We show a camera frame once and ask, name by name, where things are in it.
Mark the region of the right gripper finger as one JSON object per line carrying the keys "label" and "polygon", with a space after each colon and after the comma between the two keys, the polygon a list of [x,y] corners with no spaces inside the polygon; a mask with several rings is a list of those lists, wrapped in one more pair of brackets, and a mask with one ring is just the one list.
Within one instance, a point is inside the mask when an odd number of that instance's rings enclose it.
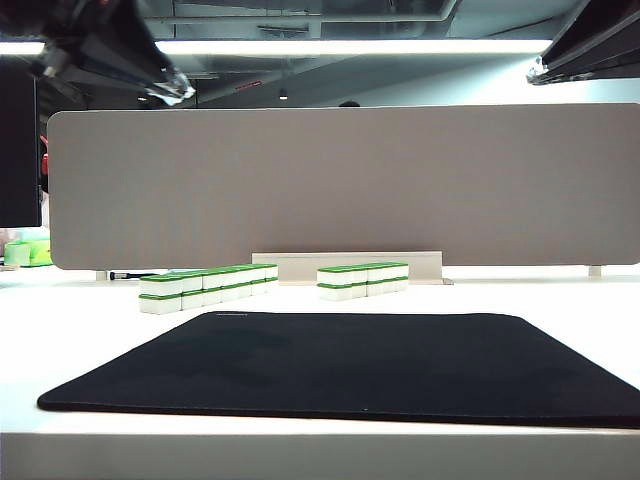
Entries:
{"label": "right gripper finger", "polygon": [[541,54],[541,62],[548,66],[598,35],[618,26],[639,11],[633,0],[581,1],[568,15],[551,45]]}
{"label": "right gripper finger", "polygon": [[639,76],[639,44],[578,46],[552,45],[526,74],[532,85]]}

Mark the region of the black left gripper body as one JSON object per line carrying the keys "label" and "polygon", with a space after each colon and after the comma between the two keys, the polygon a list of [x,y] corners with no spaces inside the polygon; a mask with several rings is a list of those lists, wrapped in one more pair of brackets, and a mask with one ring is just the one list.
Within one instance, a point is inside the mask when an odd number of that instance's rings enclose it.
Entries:
{"label": "black left gripper body", "polygon": [[1,32],[16,38],[39,38],[44,47],[31,62],[35,75],[74,75],[82,42],[121,44],[114,32],[114,10],[128,1],[3,1]]}

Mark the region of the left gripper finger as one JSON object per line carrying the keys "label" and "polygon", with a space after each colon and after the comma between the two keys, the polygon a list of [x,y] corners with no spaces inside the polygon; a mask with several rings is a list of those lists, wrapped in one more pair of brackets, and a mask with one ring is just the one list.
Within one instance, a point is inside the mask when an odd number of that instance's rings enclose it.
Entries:
{"label": "left gripper finger", "polygon": [[121,42],[121,57],[146,94],[165,103],[181,103],[195,94],[187,76],[161,52],[138,9],[115,9],[114,32]]}
{"label": "left gripper finger", "polygon": [[122,44],[82,42],[74,60],[74,81],[101,87],[145,92],[132,74],[125,71]]}

